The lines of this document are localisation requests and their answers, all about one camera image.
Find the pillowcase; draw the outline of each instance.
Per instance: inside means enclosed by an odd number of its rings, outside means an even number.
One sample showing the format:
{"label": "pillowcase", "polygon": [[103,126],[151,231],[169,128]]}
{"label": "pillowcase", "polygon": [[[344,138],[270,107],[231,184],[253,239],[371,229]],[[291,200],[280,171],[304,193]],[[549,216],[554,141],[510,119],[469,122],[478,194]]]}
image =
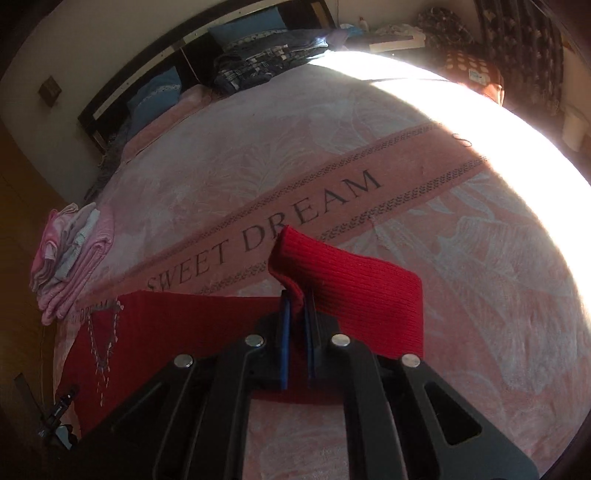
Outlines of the pillowcase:
{"label": "pillowcase", "polygon": [[176,105],[181,94],[181,79],[175,67],[151,79],[127,102],[131,126],[127,139],[133,138],[150,122]]}
{"label": "pillowcase", "polygon": [[234,22],[212,27],[209,32],[218,45],[224,51],[227,51],[242,43],[286,30],[287,27],[279,14],[279,10],[275,7],[234,20]]}

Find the red cloth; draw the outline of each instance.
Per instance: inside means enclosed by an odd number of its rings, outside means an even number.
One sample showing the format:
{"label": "red cloth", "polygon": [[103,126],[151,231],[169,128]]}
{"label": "red cloth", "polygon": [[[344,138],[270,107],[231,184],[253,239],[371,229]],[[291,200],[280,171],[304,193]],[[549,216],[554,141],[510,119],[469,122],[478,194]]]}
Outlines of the red cloth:
{"label": "red cloth", "polygon": [[[290,227],[277,239],[269,271],[290,292],[296,317],[303,292],[313,290],[317,309],[335,316],[343,332],[373,352],[391,358],[404,353],[422,356],[423,298],[415,274],[322,244]],[[80,387],[74,406],[82,435],[177,354],[214,355],[279,307],[276,298],[147,291],[118,301],[123,309],[116,315],[115,331],[113,309],[94,312],[64,365],[58,393],[73,384]],[[301,341],[298,329],[294,331],[295,341]],[[292,348],[289,390],[275,398],[323,403],[327,397],[306,393],[303,351]]]}

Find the blue gripper pad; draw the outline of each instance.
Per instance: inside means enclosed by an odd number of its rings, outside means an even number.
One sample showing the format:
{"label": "blue gripper pad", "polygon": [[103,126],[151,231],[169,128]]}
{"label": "blue gripper pad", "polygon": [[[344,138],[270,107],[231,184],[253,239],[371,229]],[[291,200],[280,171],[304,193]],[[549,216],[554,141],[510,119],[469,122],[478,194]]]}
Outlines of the blue gripper pad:
{"label": "blue gripper pad", "polygon": [[308,362],[308,380],[312,380],[314,378],[314,346],[312,345],[312,330],[310,327],[310,313],[307,301],[304,305],[304,330],[304,333],[306,334],[306,360]]}
{"label": "blue gripper pad", "polygon": [[281,322],[283,325],[281,329],[280,374],[282,390],[287,388],[287,377],[290,366],[290,319],[291,302],[287,297],[287,292],[284,290],[281,293]]}

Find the sunlight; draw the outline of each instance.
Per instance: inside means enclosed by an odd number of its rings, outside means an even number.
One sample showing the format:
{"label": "sunlight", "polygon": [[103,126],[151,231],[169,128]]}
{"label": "sunlight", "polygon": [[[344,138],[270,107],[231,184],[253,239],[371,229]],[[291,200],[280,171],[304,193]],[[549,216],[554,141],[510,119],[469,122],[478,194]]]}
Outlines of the sunlight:
{"label": "sunlight", "polygon": [[401,61],[344,51],[311,64],[368,81],[469,140],[538,216],[562,253],[587,313],[591,227],[585,208],[591,205],[591,187],[546,137],[491,100]]}

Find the bedspread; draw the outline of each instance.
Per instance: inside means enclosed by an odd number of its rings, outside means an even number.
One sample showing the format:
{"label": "bedspread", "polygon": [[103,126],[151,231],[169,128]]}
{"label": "bedspread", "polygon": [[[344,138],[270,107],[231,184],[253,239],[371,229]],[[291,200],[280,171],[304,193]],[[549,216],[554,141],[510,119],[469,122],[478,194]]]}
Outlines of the bedspread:
{"label": "bedspread", "polygon": [[[385,138],[400,148],[379,168],[363,164]],[[445,167],[458,155],[469,158]],[[322,175],[331,186],[314,183]],[[297,189],[283,210],[240,223]],[[54,381],[89,299],[135,288],[150,265],[225,228],[262,265],[289,223],[417,273],[426,360],[543,473],[591,407],[589,227],[577,216],[590,200],[549,141],[489,100],[391,59],[331,54],[192,114],[113,177],[98,208],[115,212],[115,242],[60,325]],[[203,252],[227,264],[219,238]],[[209,267],[203,252],[191,275]],[[143,288],[182,291],[188,270],[177,267]],[[212,269],[186,291],[279,295],[264,265],[240,268]],[[343,438],[342,409],[254,402],[245,478],[340,478]]]}

